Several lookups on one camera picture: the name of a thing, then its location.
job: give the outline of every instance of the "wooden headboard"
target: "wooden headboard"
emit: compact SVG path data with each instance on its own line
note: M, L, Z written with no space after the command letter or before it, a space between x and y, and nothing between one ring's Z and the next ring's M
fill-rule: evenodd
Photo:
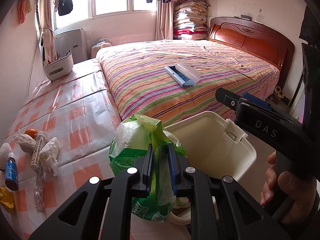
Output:
M210 21L210 41L245 51L280 70L278 86L283 89L291 67L294 44L281 33L263 24L233 17Z

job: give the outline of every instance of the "air conditioner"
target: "air conditioner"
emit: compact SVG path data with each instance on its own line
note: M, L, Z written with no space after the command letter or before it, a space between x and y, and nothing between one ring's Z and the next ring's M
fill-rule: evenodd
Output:
M84 29L74 29L55 35L54 45L61 57L71 49L74 64L88 60Z

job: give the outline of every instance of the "checkered tablecloth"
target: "checkered tablecloth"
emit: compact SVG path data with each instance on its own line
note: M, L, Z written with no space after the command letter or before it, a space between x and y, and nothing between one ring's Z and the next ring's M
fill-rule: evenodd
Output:
M5 139L17 158L16 209L8 213L0 208L21 239L28 239L90 177L113 177L108 149L121 119L108 89L98 60L88 60L74 65L63 78L40 82L16 115ZM23 152L13 137L28 128L46 131L49 139L57 137L60 142L58 176L44 174L43 212L34 204L32 155ZM0 186L4 187L4 172ZM185 240L188 232L169 222L159 224L132 215L132 240L164 238Z

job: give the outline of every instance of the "silver screw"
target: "silver screw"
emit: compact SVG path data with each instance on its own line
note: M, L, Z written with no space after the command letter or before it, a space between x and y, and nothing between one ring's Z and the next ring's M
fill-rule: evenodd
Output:
M187 173L194 173L194 172L196 172L196 169L194 167L186 167L186 172Z
M137 171L138 171L138 169L135 167L131 167L131 168L127 169L127 173L129 173L129 174L135 174Z
M224 176L223 180L226 183L231 183L233 181L233 178L231 176Z
M89 179L89 182L91 183L91 184L97 184L98 182L99 182L99 178L98 177L91 177L90 179Z

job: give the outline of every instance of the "white tissue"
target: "white tissue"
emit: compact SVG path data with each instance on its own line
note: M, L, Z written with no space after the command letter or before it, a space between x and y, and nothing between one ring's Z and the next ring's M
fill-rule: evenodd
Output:
M22 145L22 146L26 146L29 148L34 148L36 145L36 141L29 135L27 134L15 134L14 136L14 141L16 142L16 144Z
M9 153L12 152L12 149L9 143L4 143L0 148L0 169L4 171L5 163L7 162Z
M53 175L57 176L58 162L57 156L60 143L56 137L52 138L40 151L40 161L44 171L53 171Z

